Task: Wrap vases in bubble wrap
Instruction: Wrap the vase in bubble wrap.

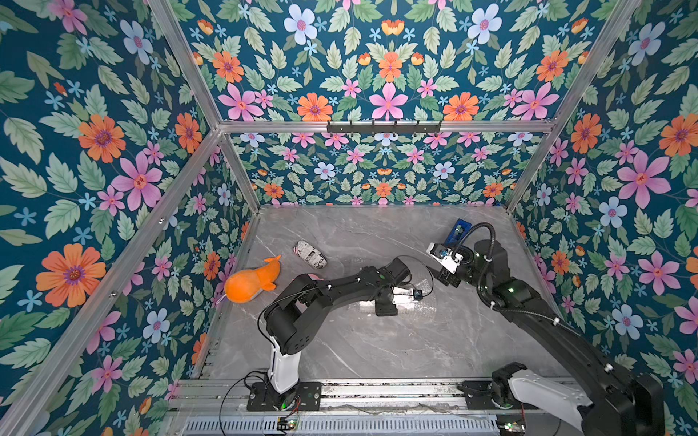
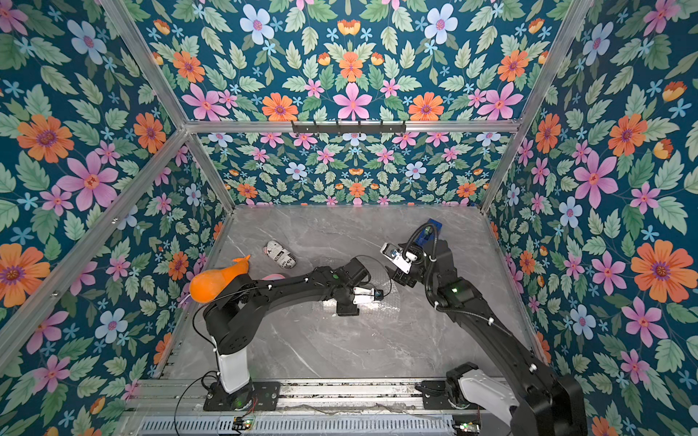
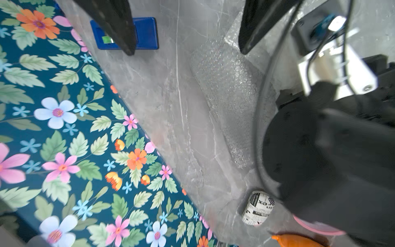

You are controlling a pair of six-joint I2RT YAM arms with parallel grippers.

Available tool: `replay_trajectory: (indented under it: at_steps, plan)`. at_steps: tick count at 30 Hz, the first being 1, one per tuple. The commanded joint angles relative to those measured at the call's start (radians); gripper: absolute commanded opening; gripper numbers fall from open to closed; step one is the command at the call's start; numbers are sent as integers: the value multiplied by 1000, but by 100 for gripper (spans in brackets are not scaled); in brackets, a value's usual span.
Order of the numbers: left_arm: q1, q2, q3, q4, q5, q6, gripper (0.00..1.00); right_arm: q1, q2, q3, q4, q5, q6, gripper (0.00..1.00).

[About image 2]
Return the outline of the clear bubble wrap sheet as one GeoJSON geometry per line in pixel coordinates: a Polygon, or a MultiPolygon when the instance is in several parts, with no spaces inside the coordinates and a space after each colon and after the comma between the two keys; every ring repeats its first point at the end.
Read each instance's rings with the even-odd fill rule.
{"type": "Polygon", "coordinates": [[[401,300],[388,269],[369,255],[358,255],[354,259],[365,272],[357,284],[350,287],[350,302],[339,307],[336,299],[331,299],[322,303],[323,311],[334,317],[361,318],[372,323],[397,322],[401,300]]]}

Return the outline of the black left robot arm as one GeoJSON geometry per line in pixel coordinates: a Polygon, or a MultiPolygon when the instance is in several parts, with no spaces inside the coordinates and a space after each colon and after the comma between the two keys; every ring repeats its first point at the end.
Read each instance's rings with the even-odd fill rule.
{"type": "Polygon", "coordinates": [[[371,278],[356,258],[344,266],[320,266],[301,276],[254,280],[247,257],[225,269],[198,274],[192,299],[203,308],[205,328],[216,354],[216,381],[207,389],[204,410],[249,410],[260,400],[248,368],[247,347],[268,314],[302,303],[333,300],[340,316],[358,316],[356,289],[371,278]]]}

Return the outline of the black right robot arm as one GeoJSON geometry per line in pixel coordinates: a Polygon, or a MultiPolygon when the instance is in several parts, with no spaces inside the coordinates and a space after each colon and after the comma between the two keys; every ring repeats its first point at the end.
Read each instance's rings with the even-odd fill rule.
{"type": "Polygon", "coordinates": [[[571,375],[560,375],[526,348],[498,319],[483,294],[461,277],[453,253],[430,220],[401,245],[385,243],[382,256],[403,286],[421,283],[430,305],[465,330],[503,376],[472,363],[447,375],[450,403],[474,403],[508,423],[512,435],[585,435],[585,395],[571,375]]]}

